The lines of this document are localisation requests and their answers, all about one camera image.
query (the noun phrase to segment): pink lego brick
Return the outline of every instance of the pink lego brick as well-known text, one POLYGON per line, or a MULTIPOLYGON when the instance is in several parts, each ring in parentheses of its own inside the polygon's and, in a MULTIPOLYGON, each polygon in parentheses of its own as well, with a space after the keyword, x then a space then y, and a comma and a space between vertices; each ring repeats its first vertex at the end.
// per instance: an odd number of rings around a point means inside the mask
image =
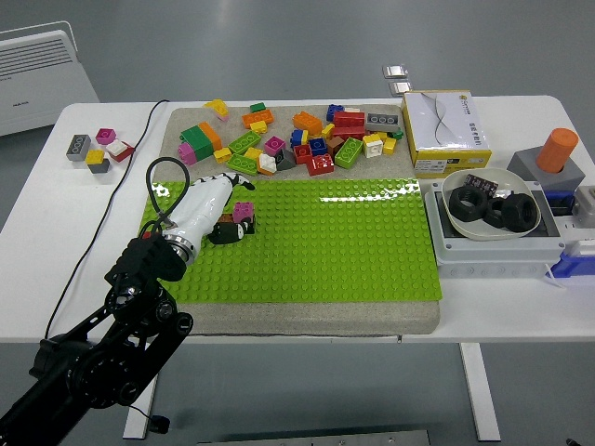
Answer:
POLYGON ((285 148, 285 141, 278 137, 272 137, 264 143, 264 151, 273 158, 285 148))
POLYGON ((233 207, 234 223, 241 223, 245 218, 250 218, 250 223, 254 222, 254 203, 238 202, 233 207))
POLYGON ((115 132, 111 128, 100 128, 95 139, 99 144, 107 146, 115 140, 115 132))
POLYGON ((179 159, 187 165, 193 165, 197 162, 196 153, 194 153, 194 149, 187 142, 183 142, 179 145, 178 155, 179 159))

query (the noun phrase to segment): orange cylinder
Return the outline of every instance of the orange cylinder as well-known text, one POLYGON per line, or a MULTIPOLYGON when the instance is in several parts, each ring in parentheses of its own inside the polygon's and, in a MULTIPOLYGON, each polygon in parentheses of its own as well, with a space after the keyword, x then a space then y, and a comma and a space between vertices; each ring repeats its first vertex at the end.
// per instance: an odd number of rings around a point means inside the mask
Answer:
POLYGON ((558 174, 578 144, 578 135, 568 128, 554 128, 535 163, 544 172, 558 174))

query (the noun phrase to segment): yellow box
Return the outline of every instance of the yellow box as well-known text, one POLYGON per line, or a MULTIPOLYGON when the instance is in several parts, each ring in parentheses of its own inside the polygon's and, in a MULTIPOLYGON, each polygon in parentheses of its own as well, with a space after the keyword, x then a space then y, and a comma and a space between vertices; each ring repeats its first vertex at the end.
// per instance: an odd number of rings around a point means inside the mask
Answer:
POLYGON ((469 91, 411 91, 402 107, 416 177, 444 178, 487 165, 492 151, 469 91))

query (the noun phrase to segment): power cord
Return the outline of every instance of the power cord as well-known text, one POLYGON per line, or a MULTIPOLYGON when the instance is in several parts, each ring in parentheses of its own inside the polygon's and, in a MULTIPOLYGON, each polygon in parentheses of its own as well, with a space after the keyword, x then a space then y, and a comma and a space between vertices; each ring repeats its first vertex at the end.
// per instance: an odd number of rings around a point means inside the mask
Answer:
POLYGON ((149 130, 149 124, 151 123, 151 118, 152 118, 153 112, 155 111, 155 109, 160 104, 162 104, 164 102, 169 102, 169 100, 162 99, 162 100, 160 100, 159 102, 157 102, 152 107, 151 112, 149 113, 149 117, 147 118, 147 124, 145 125, 145 129, 142 132, 142 135, 140 136, 139 142, 137 142, 137 144, 135 145, 132 153, 130 154, 130 157, 128 158, 128 164, 126 166, 126 170, 124 171, 124 174, 122 175, 122 179, 120 179, 120 182, 118 183, 118 185, 113 190, 112 195, 110 195, 110 199, 108 200, 107 206, 105 207, 105 212, 103 213, 103 216, 101 217, 101 221, 99 222, 99 224, 97 226, 97 229, 95 230, 95 234, 93 235, 93 238, 91 239, 91 243, 89 244, 89 246, 87 247, 87 249, 85 250, 85 252, 83 253, 83 255, 81 256, 81 258, 78 260, 78 262, 76 262, 76 265, 74 266, 73 273, 71 274, 70 279, 66 282, 66 286, 64 287, 64 290, 62 290, 62 294, 59 297, 58 303, 54 307, 54 311, 52 312, 52 315, 49 318, 49 322, 47 323, 46 334, 44 335, 44 339, 47 339, 49 337, 49 329, 50 329, 50 327, 52 325, 52 322, 54 321, 54 318, 56 317, 56 314, 58 313, 58 309, 60 308, 60 305, 61 305, 62 301, 64 300, 64 296, 66 296, 66 292, 68 291, 69 287, 71 286, 71 283, 73 282, 73 279, 74 279, 74 276, 76 275, 76 272, 78 271, 79 267, 83 263, 83 260, 85 260, 86 256, 91 251, 91 248, 93 247, 93 244, 95 244, 95 241, 99 237, 99 232, 101 231, 101 228, 103 227, 103 223, 107 219, 107 216, 110 213, 110 209, 112 208, 112 203, 113 203, 113 199, 115 198, 115 194, 117 193, 117 191, 120 190, 120 188, 124 184, 124 181, 126 180, 126 178, 128 176, 128 172, 130 171, 130 167, 132 166, 132 161, 133 161, 133 158, 134 158, 134 154, 137 151, 137 148, 139 147, 139 145, 142 142, 142 140, 147 135, 147 131, 149 130))
POLYGON ((149 420, 149 430, 156 434, 166 434, 169 431, 169 418, 162 415, 148 416, 145 412, 136 406, 129 406, 131 409, 139 411, 142 415, 149 420))
POLYGON ((183 164, 182 161, 177 160, 176 158, 171 158, 169 156, 163 156, 161 158, 157 158, 156 160, 154 160, 151 164, 149 164, 149 167, 147 167, 147 175, 145 176, 145 184, 147 185, 147 191, 149 192, 149 198, 151 199, 152 207, 155 210, 155 212, 157 213, 157 219, 150 220, 147 223, 145 223, 139 231, 139 237, 142 237, 142 235, 145 233, 145 231, 151 225, 152 225, 151 233, 161 232, 161 225, 164 222, 166 223, 169 221, 168 217, 171 215, 171 213, 174 211, 174 209, 176 209, 178 204, 182 201, 182 199, 186 195, 186 192, 188 192, 188 188, 190 187, 190 173, 188 172, 188 168, 183 164), (184 172, 184 178, 185 178, 184 189, 182 190, 181 194, 173 202, 173 204, 171 206, 169 206, 167 208, 167 210, 165 210, 165 211, 159 207, 159 204, 157 203, 157 198, 155 197, 155 192, 153 191, 152 184, 151 184, 152 170, 159 163, 177 164, 179 167, 181 167, 182 171, 184 172))

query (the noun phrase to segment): metal base plate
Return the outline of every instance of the metal base plate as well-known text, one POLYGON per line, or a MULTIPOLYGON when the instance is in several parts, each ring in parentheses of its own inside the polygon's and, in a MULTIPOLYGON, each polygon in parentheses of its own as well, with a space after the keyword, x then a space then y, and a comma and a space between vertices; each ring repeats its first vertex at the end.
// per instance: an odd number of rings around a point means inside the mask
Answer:
POLYGON ((211 446, 430 446, 427 430, 381 432, 375 434, 335 435, 331 437, 301 437, 293 439, 254 439, 222 441, 211 446))

